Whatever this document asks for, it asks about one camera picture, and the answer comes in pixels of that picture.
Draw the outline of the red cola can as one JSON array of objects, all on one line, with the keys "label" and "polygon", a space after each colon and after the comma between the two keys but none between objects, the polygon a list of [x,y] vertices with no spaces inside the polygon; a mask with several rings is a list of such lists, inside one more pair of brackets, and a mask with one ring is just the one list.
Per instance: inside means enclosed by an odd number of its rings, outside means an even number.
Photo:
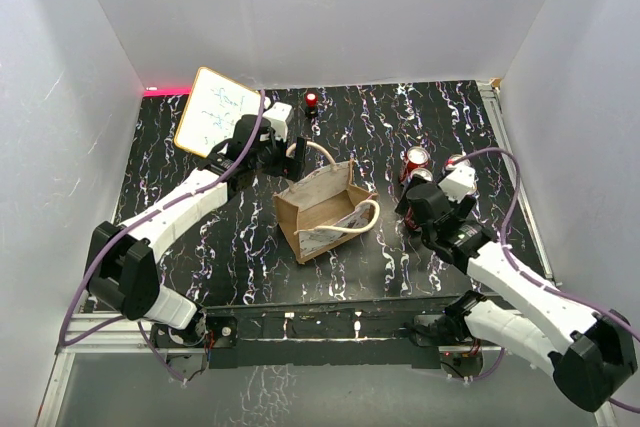
[{"label": "red cola can", "polygon": [[422,146],[412,146],[404,154],[402,167],[399,171],[398,180],[404,183],[410,173],[416,168],[426,167],[429,163],[430,155]]},{"label": "red cola can", "polygon": [[421,232],[422,224],[420,219],[414,214],[413,211],[408,211],[404,216],[405,227],[411,232]]}]

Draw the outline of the burlap canvas bag rope handles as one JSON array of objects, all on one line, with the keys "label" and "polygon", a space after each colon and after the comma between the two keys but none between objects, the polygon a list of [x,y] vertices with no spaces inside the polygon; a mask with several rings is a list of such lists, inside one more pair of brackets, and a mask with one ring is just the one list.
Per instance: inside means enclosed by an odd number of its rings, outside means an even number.
[{"label": "burlap canvas bag rope handles", "polygon": [[381,212],[378,194],[354,183],[352,160],[337,162],[315,142],[307,141],[308,147],[327,164],[273,195],[278,226],[299,264],[370,231]]}]

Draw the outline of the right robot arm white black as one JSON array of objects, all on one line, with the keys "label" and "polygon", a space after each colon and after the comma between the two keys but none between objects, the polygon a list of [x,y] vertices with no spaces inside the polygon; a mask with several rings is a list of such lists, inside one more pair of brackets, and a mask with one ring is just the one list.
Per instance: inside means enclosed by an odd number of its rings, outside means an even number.
[{"label": "right robot arm white black", "polygon": [[475,200],[450,201],[440,186],[406,188],[396,211],[418,227],[423,245],[443,262],[500,295],[504,310],[468,291],[435,321],[414,321],[416,337],[439,345],[489,341],[543,370],[574,405],[597,411],[638,369],[634,331],[614,310],[555,288],[471,218]]}]

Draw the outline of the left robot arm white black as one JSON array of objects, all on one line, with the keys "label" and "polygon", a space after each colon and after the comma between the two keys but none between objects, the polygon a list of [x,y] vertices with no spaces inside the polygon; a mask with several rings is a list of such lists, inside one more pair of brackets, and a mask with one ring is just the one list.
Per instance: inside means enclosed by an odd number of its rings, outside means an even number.
[{"label": "left robot arm white black", "polygon": [[256,174],[301,178],[303,154],[286,153],[290,121],[281,112],[242,116],[233,134],[213,146],[164,198],[120,225],[99,225],[85,270],[87,291],[128,320],[164,324],[182,344],[200,343],[207,323],[198,306],[161,284],[157,263],[203,217],[248,188]]}]

